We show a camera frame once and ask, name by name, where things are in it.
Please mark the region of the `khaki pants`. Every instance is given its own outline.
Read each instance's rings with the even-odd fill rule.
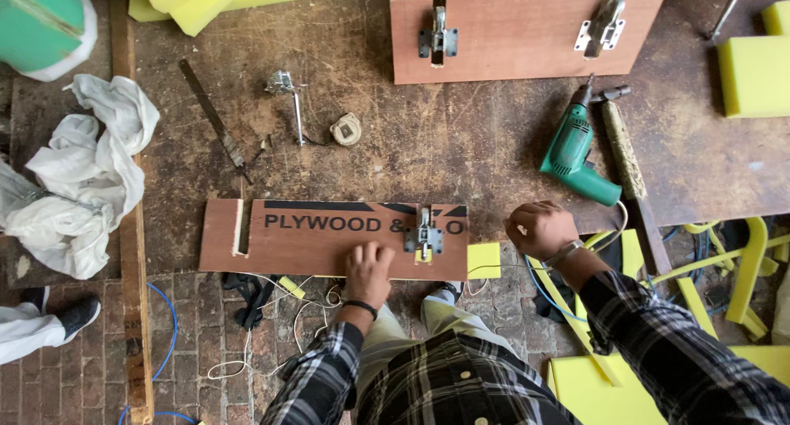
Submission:
[[[501,345],[518,355],[502,336],[497,336],[475,314],[470,314],[453,304],[453,294],[448,290],[437,290],[423,299],[422,319],[431,337],[438,336],[448,329],[459,334],[478,337]],[[370,385],[382,369],[385,369],[396,355],[411,348],[422,340],[409,339],[387,305],[379,310],[379,318],[373,322],[362,344],[360,377],[356,383],[357,396]]]

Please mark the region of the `wood scrap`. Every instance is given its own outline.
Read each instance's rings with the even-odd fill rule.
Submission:
[[[134,79],[134,36],[127,16],[129,0],[111,0],[112,72]],[[140,154],[134,163],[140,166]],[[129,416],[133,424],[153,421],[153,372],[149,338],[148,289],[142,202],[127,214],[118,228],[121,242],[123,323],[126,339],[126,377]]]
[[[446,0],[446,26],[459,31],[458,55],[437,68],[418,56],[417,41],[421,29],[432,28],[433,0],[390,0],[395,84],[625,75],[663,0],[625,0],[617,47],[586,60],[574,41],[601,1]]]
[[[416,226],[416,204],[254,200],[249,246],[239,251],[242,203],[208,201],[201,270],[342,276],[354,246],[377,241],[396,251],[391,278],[466,280],[466,206],[430,206],[434,226],[444,232],[443,251],[418,264],[419,252],[404,251],[404,231]]]

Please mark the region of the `workbench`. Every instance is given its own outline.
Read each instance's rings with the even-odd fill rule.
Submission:
[[[110,79],[109,0],[92,1],[99,41],[89,61],[50,84],[0,77],[13,91],[11,164],[29,178],[25,163],[60,120],[85,113],[61,88],[75,73]],[[760,35],[758,13],[775,1],[741,0],[719,40]],[[632,73],[595,84],[634,87],[618,105],[661,226],[790,212],[790,121],[723,117],[716,51],[702,34],[725,2],[665,0]],[[505,240],[502,219],[534,200],[571,210],[582,233],[621,223],[617,208],[537,172],[581,79],[395,86],[388,0],[300,0],[226,12],[198,37],[172,21],[136,23],[134,39],[137,81],[161,112],[142,158],[149,276],[197,268],[207,198],[467,204],[473,242]],[[249,167],[253,186],[235,173],[177,66],[182,58],[248,162],[271,135],[273,149]],[[352,148],[297,146],[290,98],[264,91],[278,69],[308,84],[302,119],[309,137],[328,140],[328,127],[353,112],[362,140]],[[618,182],[600,123],[592,150],[596,170]],[[2,240],[10,286],[69,280],[32,258],[20,263],[27,254],[18,241]],[[118,244],[116,231],[110,262],[96,278],[118,277]]]

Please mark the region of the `black sneaker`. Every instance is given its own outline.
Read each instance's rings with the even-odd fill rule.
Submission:
[[[49,287],[27,288],[22,291],[20,299],[23,302],[34,304],[41,315],[46,315],[46,300],[49,299]]]
[[[440,289],[448,290],[455,298],[455,303],[458,303],[458,300],[460,300],[460,296],[464,294],[465,285],[466,283],[464,282],[441,282],[439,287],[436,288],[436,290],[440,290]]]
[[[64,343],[69,343],[74,339],[77,331],[93,323],[99,317],[100,311],[101,303],[99,303],[99,298],[91,295],[56,314],[65,329]]]

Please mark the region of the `wrist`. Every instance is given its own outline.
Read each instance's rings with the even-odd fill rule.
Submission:
[[[545,260],[544,263],[549,268],[553,268],[560,261],[565,260],[568,256],[575,253],[579,248],[584,248],[584,245],[585,244],[578,238],[566,242],[557,252],[554,253],[554,255]]]
[[[554,269],[559,271],[575,293],[581,292],[587,280],[596,272],[610,271],[609,265],[587,248],[578,248],[564,260],[558,261]]]
[[[367,335],[370,326],[373,324],[373,314],[365,308],[353,305],[345,305],[337,312],[335,321],[340,323],[345,321],[360,329],[363,336]]]

